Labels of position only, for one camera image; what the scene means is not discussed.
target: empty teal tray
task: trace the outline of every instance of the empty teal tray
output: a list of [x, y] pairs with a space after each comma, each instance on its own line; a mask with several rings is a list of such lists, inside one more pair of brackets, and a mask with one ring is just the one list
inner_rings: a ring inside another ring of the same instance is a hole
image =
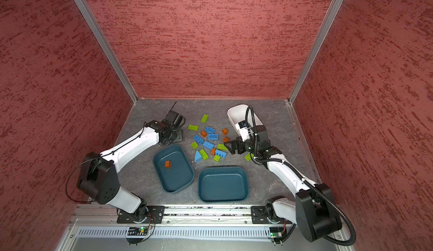
[[248, 193], [248, 178], [240, 167], [209, 167], [198, 176], [198, 197], [203, 202], [242, 201]]
[[[165, 161], [171, 168], [165, 167]], [[194, 170], [178, 145], [169, 146], [155, 154], [153, 164], [164, 191], [174, 194], [188, 187], [194, 180]]]

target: green rectangular brick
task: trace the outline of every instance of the green rectangular brick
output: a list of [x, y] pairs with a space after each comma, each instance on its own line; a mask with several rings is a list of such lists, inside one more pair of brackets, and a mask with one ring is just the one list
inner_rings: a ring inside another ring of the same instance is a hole
[[199, 151], [201, 157], [203, 158], [203, 160], [206, 160], [207, 158], [209, 158], [209, 156], [206, 154], [206, 152], [204, 150], [200, 150]]
[[196, 126], [196, 125], [189, 125], [189, 126], [188, 126], [188, 129], [189, 129], [189, 130], [198, 131], [198, 126]]
[[228, 151], [229, 149], [224, 146], [223, 144], [218, 144], [218, 146], [216, 147], [217, 149], [219, 149], [220, 151]]
[[206, 120], [208, 119], [208, 117], [209, 116], [207, 114], [204, 114], [203, 117], [201, 118], [201, 122], [206, 123]]
[[250, 161], [251, 157], [254, 157], [254, 154], [248, 153], [244, 158], [245, 158], [245, 160]]
[[198, 148], [197, 142], [194, 142], [191, 144], [192, 149], [195, 150], [196, 148]]

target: red textured wall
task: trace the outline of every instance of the red textured wall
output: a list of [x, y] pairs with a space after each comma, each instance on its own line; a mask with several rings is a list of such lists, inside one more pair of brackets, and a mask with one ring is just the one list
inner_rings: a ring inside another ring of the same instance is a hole
[[356, 250], [433, 250], [433, 0], [344, 0], [295, 109]]
[[87, 0], [139, 97], [287, 98], [331, 0]]
[[114, 144], [132, 101], [73, 0], [0, 0], [0, 28], [0, 250], [53, 250], [69, 173]]

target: green square brick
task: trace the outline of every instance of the green square brick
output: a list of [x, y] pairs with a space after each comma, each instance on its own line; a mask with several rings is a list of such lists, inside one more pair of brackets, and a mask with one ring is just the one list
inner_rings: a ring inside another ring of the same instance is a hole
[[201, 157], [203, 158], [203, 160], [206, 160], [207, 158], [209, 158], [209, 156], [206, 154], [206, 152], [204, 150], [200, 150], [199, 151]]
[[198, 131], [198, 126], [196, 126], [196, 125], [188, 125], [188, 129], [189, 130]]
[[254, 157], [254, 154], [248, 153], [244, 158], [245, 158], [245, 160], [250, 161], [251, 157]]
[[228, 151], [229, 149], [224, 146], [223, 144], [218, 144], [218, 146], [216, 147], [217, 149], [219, 149], [220, 151]]
[[207, 114], [204, 114], [203, 117], [201, 118], [201, 122], [206, 123], [206, 120], [208, 119], [208, 117], [209, 116]]

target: blue triangular block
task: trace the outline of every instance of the blue triangular block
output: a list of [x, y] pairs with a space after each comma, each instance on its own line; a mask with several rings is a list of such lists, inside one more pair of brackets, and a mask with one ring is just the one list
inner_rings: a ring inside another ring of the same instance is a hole
[[200, 160], [202, 160], [201, 155], [200, 155], [200, 152], [196, 151], [196, 152], [195, 152], [194, 161], [195, 161], [195, 162], [198, 162], [198, 161], [200, 161]]

